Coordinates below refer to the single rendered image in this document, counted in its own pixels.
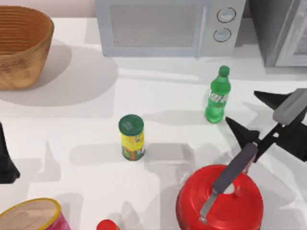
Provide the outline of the green bottle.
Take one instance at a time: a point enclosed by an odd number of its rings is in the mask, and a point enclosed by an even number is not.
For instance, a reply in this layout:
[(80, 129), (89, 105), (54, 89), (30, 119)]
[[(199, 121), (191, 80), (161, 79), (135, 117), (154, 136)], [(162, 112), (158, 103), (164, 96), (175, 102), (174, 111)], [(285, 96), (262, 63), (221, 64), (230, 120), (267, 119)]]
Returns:
[(224, 110), (231, 91), (229, 81), (230, 68), (221, 66), (217, 77), (210, 84), (205, 117), (210, 123), (219, 123), (224, 117)]

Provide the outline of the red fire extinguisher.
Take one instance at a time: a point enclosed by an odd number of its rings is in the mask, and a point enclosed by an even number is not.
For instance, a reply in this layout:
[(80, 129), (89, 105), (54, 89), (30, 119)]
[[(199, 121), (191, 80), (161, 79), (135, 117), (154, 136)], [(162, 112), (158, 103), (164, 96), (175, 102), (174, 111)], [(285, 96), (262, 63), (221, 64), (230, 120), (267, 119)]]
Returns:
[(258, 148), (248, 143), (228, 165), (209, 165), (187, 178), (176, 201), (180, 230), (260, 230), (264, 204), (243, 172)]

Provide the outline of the round microwave knob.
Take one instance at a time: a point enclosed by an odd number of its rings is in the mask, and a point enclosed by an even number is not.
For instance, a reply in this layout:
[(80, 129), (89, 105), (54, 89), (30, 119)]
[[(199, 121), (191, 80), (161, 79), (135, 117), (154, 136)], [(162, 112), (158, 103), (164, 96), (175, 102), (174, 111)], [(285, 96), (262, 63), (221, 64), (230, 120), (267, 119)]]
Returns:
[(221, 23), (229, 23), (233, 21), (235, 17), (236, 17), (236, 11), (231, 7), (221, 9), (217, 13), (217, 20)]
[(232, 36), (232, 32), (228, 28), (216, 30), (213, 33), (213, 38), (218, 43), (223, 43), (223, 42), (228, 41), (231, 38), (231, 36)]

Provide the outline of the pale microwave oven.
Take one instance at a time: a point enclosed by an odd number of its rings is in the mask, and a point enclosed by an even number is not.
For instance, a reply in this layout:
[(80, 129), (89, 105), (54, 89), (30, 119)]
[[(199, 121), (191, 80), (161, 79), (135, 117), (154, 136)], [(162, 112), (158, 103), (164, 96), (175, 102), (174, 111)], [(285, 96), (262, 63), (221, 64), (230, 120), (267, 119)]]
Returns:
[[(206, 25), (202, 43), (201, 57), (224, 57), (228, 56), (234, 50), (238, 30), (240, 28), (242, 15), (246, 0), (204, 0), (206, 3)], [(229, 23), (221, 23), (217, 20), (217, 13), (221, 9), (233, 8), (236, 11), (236, 17)], [(213, 38), (216, 30), (228, 28), (232, 32), (231, 38), (223, 43), (218, 43)]]

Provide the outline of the yellow can with green lid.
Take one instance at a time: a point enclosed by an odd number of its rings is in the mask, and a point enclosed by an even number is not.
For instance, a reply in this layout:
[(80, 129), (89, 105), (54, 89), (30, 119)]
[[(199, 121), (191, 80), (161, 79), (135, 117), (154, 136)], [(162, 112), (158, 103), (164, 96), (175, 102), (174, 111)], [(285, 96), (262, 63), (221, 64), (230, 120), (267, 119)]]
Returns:
[(122, 155), (129, 161), (138, 161), (144, 156), (144, 122), (135, 114), (123, 116), (118, 122)]

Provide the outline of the microwave oven door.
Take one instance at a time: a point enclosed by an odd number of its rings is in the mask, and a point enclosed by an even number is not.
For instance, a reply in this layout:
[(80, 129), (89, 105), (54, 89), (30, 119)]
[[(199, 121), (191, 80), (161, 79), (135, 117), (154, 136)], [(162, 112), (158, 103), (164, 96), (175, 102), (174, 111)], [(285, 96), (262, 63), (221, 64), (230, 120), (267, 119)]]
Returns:
[(95, 0), (107, 57), (195, 57), (204, 0)]

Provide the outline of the red-capped bottle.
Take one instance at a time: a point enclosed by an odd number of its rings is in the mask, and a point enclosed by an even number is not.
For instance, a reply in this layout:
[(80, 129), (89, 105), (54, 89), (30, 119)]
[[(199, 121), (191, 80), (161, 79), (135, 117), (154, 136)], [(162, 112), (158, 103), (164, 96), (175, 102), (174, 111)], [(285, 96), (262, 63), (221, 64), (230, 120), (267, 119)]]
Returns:
[(110, 219), (103, 219), (97, 224), (96, 230), (120, 230), (120, 227)]

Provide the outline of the pink can with yellow rim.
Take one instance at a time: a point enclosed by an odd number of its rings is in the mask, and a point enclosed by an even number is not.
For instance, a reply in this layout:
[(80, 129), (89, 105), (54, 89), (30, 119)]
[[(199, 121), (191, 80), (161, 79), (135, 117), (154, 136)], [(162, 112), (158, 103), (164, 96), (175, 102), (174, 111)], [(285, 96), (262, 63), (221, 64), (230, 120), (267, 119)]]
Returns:
[(0, 230), (72, 230), (53, 198), (35, 198), (0, 213)]

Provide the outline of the brown woven basket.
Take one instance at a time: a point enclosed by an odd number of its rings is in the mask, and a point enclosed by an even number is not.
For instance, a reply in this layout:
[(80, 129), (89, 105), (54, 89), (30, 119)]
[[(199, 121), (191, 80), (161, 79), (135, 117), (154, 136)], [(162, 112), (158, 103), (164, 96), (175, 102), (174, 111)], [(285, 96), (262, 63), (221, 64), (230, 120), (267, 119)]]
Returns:
[(54, 28), (41, 11), (0, 5), (0, 90), (25, 89), (38, 82)]

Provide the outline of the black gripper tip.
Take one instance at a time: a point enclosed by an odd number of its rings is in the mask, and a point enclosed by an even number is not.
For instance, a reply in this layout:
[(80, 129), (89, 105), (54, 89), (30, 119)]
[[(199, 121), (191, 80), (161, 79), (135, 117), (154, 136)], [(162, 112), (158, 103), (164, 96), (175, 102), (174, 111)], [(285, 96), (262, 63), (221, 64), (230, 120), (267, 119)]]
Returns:
[(0, 122), (0, 184), (12, 184), (20, 178), (20, 172), (10, 158), (2, 123)]

